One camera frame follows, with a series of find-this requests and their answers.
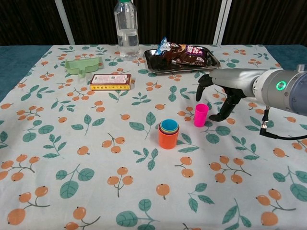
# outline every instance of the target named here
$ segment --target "green tray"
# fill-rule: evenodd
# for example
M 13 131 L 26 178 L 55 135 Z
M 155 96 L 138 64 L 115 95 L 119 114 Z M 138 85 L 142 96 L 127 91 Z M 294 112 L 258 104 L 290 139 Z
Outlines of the green tray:
M 79 74 L 84 78 L 86 73 L 97 71 L 100 62 L 102 63 L 101 57 L 74 61 L 65 60 L 65 69 L 71 75 Z

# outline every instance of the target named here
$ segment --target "dark curtain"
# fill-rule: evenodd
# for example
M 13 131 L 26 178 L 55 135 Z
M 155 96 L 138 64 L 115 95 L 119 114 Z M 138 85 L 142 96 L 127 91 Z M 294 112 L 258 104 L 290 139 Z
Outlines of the dark curtain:
M 307 46 L 307 0 L 232 0 L 222 44 Z
M 0 0 L 0 45 L 67 44 L 54 0 Z
M 76 44 L 117 44 L 117 0 L 63 0 Z M 212 44 L 221 0 L 134 0 L 141 44 Z

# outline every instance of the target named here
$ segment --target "water bottle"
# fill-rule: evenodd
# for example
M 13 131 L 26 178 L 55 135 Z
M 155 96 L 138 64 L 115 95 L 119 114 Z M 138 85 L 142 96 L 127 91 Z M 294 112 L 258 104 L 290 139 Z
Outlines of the water bottle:
M 124 61 L 137 60 L 140 47 L 136 7 L 131 0 L 118 0 L 114 16 L 121 59 Z

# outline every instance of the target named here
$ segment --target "pink cup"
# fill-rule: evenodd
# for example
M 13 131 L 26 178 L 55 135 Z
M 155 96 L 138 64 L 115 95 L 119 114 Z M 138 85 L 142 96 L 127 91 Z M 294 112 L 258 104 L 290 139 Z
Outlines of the pink cup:
M 205 125 L 209 107 L 206 104 L 197 104 L 195 106 L 194 125 L 203 127 Z

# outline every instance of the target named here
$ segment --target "green indicator light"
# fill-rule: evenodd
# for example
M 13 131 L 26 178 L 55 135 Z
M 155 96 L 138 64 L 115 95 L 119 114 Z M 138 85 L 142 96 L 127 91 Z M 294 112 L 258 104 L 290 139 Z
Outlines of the green indicator light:
M 284 90 L 286 88 L 287 83 L 285 81 L 280 81 L 276 85 L 276 89 L 278 91 Z

